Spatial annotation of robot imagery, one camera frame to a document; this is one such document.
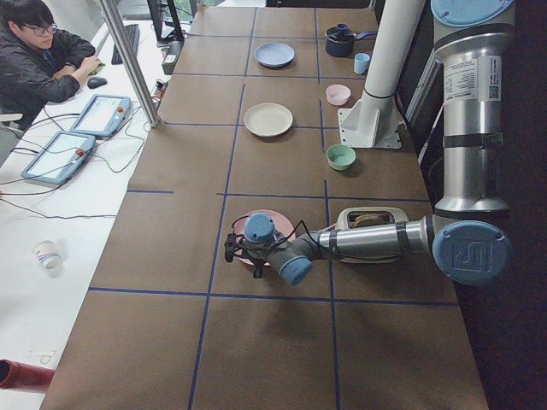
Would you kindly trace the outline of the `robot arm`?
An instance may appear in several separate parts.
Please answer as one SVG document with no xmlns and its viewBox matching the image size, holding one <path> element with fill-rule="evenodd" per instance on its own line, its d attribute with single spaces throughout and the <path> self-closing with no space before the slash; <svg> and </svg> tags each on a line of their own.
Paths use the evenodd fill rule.
<svg viewBox="0 0 547 410">
<path fill-rule="evenodd" d="M 270 265 L 299 283 L 315 260 L 379 262 L 427 252 L 442 273 L 466 285 L 499 276 L 512 256 L 506 234 L 493 225 L 509 211 L 497 194 L 497 152 L 503 146 L 502 55 L 515 35 L 512 1 L 432 1 L 430 62 L 443 67 L 444 194 L 432 214 L 353 227 L 338 222 L 300 237 L 284 235 L 262 212 L 248 214 L 241 234 L 230 233 L 225 258 L 245 258 L 261 277 Z"/>
</svg>

